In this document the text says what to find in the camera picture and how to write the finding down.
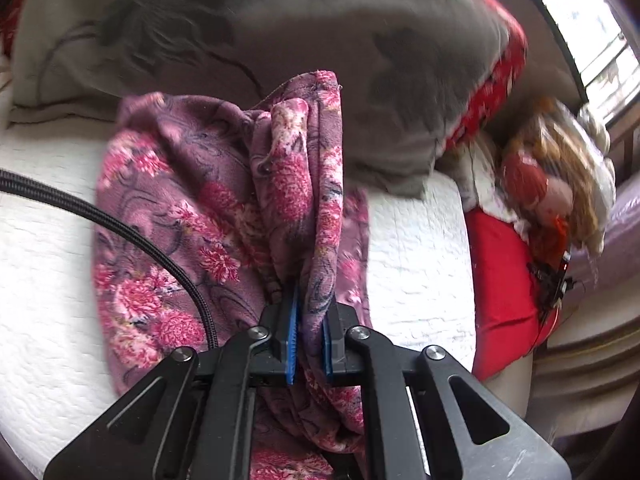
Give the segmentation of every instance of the pink flower print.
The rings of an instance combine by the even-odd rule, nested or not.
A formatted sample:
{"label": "pink flower print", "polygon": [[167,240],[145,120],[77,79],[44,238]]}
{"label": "pink flower print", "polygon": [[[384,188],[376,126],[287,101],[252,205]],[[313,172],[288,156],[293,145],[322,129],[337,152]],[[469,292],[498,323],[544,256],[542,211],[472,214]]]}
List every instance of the pink flower print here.
{"label": "pink flower print", "polygon": [[351,283],[360,281],[360,261],[350,254],[345,254],[344,258],[338,261],[338,269],[345,280]]}
{"label": "pink flower print", "polygon": [[340,302],[350,306],[357,306],[361,304],[362,297],[360,295],[360,291],[358,288],[350,288],[350,290],[347,290],[344,296],[340,299]]}
{"label": "pink flower print", "polygon": [[271,198],[279,215],[289,222],[303,219],[313,198],[306,153],[280,158],[271,170]]}
{"label": "pink flower print", "polygon": [[168,215],[177,219],[180,224],[189,225],[198,218],[198,213],[186,200],[174,204],[169,208]]}
{"label": "pink flower print", "polygon": [[218,223],[206,216],[198,216],[190,223],[191,229],[210,242],[219,242],[225,237]]}
{"label": "pink flower print", "polygon": [[334,146],[328,150],[322,150],[322,163],[332,172],[340,171],[342,174],[342,146]]}
{"label": "pink flower print", "polygon": [[181,310],[166,309],[160,313],[154,335],[164,348],[191,346],[198,348],[204,342],[202,323]]}
{"label": "pink flower print", "polygon": [[251,480],[289,480],[289,474],[271,465],[258,469],[252,467]]}
{"label": "pink flower print", "polygon": [[328,70],[316,70],[314,72],[316,80],[321,84],[334,85],[336,83],[335,74]]}
{"label": "pink flower print", "polygon": [[273,465],[283,467],[289,462],[291,462],[291,457],[288,454],[267,447],[254,450],[251,453],[252,466]]}
{"label": "pink flower print", "polygon": [[319,90],[318,97],[320,102],[326,107],[327,110],[341,111],[340,108],[340,92],[337,88],[330,90]]}
{"label": "pink flower print", "polygon": [[271,261],[271,253],[266,243],[250,244],[246,250],[249,256],[249,262],[247,267],[252,264],[255,267],[271,267],[273,265]]}
{"label": "pink flower print", "polygon": [[247,202],[236,210],[238,227],[251,237],[264,238],[264,223],[258,206]]}
{"label": "pink flower print", "polygon": [[133,326],[119,327],[110,346],[126,367],[151,368],[162,359],[153,339]]}
{"label": "pink flower print", "polygon": [[107,333],[110,328],[116,326],[111,311],[109,309],[110,302],[105,300],[98,300],[98,320],[102,327],[102,332]]}
{"label": "pink flower print", "polygon": [[200,202],[213,211],[228,213],[240,206],[233,192],[219,181],[207,182],[202,187]]}
{"label": "pink flower print", "polygon": [[333,469],[327,464],[328,471],[317,470],[312,467],[309,457],[302,460],[290,459],[289,464],[282,468],[287,480],[322,480],[332,477]]}
{"label": "pink flower print", "polygon": [[309,105],[304,99],[293,98],[280,102],[271,109],[271,155],[286,156],[296,142],[302,142],[300,151],[306,153],[306,119]]}
{"label": "pink flower print", "polygon": [[150,176],[156,176],[161,171],[169,170],[169,165],[164,160],[160,160],[156,152],[153,151],[136,156],[133,160],[133,167]]}
{"label": "pink flower print", "polygon": [[367,199],[363,192],[348,193],[344,197],[344,217],[357,222],[369,221]]}
{"label": "pink flower print", "polygon": [[331,475],[334,472],[333,468],[324,459],[324,457],[320,456],[318,453],[308,453],[307,456],[297,460],[296,463],[300,464],[309,473]]}
{"label": "pink flower print", "polygon": [[337,246],[342,228],[342,204],[331,200],[320,206],[318,215],[318,243],[324,246]]}
{"label": "pink flower print", "polygon": [[102,163],[102,174],[98,180],[98,189],[107,189],[108,187],[111,187],[112,181],[122,170],[127,168],[127,164],[130,160],[131,152],[126,150],[107,152]]}
{"label": "pink flower print", "polygon": [[161,269],[160,267],[156,266],[152,266],[149,269],[147,281],[151,288],[162,293],[173,292],[174,290],[178,290],[180,288],[180,285],[178,284],[176,279],[171,274],[169,274],[168,270]]}
{"label": "pink flower print", "polygon": [[351,425],[361,428],[363,425],[362,400],[360,387],[328,388],[326,394],[336,410],[347,417]]}
{"label": "pink flower print", "polygon": [[240,262],[226,252],[220,243],[201,247],[198,251],[200,263],[217,283],[237,282]]}
{"label": "pink flower print", "polygon": [[154,316],[162,307],[162,303],[147,280],[127,278],[116,287],[113,306],[118,314],[133,322]]}
{"label": "pink flower print", "polygon": [[110,149],[115,152],[138,150],[147,152],[156,146],[153,135],[135,130],[123,130],[110,142]]}
{"label": "pink flower print", "polygon": [[114,272],[104,264],[98,264],[94,267],[94,287],[98,294],[109,290],[113,281]]}

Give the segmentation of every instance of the fleece blanket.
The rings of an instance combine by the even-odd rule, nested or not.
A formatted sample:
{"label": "fleece blanket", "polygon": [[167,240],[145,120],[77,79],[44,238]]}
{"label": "fleece blanket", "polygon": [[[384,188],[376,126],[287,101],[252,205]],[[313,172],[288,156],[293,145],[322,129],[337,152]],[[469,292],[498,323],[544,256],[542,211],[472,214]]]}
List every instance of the fleece blanket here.
{"label": "fleece blanket", "polygon": [[[127,98],[117,128],[97,205],[186,270],[207,300],[221,345],[255,326],[289,278],[300,280],[296,383],[260,393],[252,478],[330,476],[319,449],[362,451],[359,389],[328,388],[321,371],[320,327],[334,292],[370,325],[367,207],[357,190],[344,196],[335,75],[298,76],[248,111],[199,96]],[[94,285],[120,393],[173,348],[206,349],[188,295],[102,228]]]}

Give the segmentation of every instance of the bed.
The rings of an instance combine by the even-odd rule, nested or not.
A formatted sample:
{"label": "bed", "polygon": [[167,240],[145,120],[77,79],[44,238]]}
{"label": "bed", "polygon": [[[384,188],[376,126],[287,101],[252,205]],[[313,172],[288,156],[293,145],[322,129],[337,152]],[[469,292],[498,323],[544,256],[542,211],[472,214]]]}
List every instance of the bed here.
{"label": "bed", "polygon": [[[0,167],[92,200],[112,124],[65,118],[6,127]],[[476,333],[465,221],[453,181],[433,174],[423,202],[372,191],[367,288],[374,327],[394,343],[447,348],[472,367]],[[37,477],[115,400],[90,279],[92,226],[0,195],[0,433]]]}

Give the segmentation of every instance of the floral pattern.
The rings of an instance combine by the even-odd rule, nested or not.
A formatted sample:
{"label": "floral pattern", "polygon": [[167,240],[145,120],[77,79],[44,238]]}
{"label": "floral pattern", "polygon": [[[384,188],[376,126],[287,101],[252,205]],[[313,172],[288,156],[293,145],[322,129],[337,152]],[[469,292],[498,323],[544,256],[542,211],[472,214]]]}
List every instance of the floral pattern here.
{"label": "floral pattern", "polygon": [[232,3],[246,0],[115,0],[97,23],[104,46],[122,42],[126,60],[151,74],[163,62],[194,64],[212,47],[233,44]]}
{"label": "floral pattern", "polygon": [[[97,205],[185,269],[209,305],[220,344],[256,325],[264,305],[280,300],[283,283],[299,281],[300,373],[292,387],[260,393],[251,476],[330,478],[318,450],[361,453],[362,408],[358,388],[324,381],[320,325],[334,293],[370,324],[367,204],[361,191],[345,195],[342,188],[335,75],[294,78],[247,112],[207,97],[128,98],[117,125]],[[102,228],[94,286],[120,392],[173,348],[205,349],[182,287]]]}

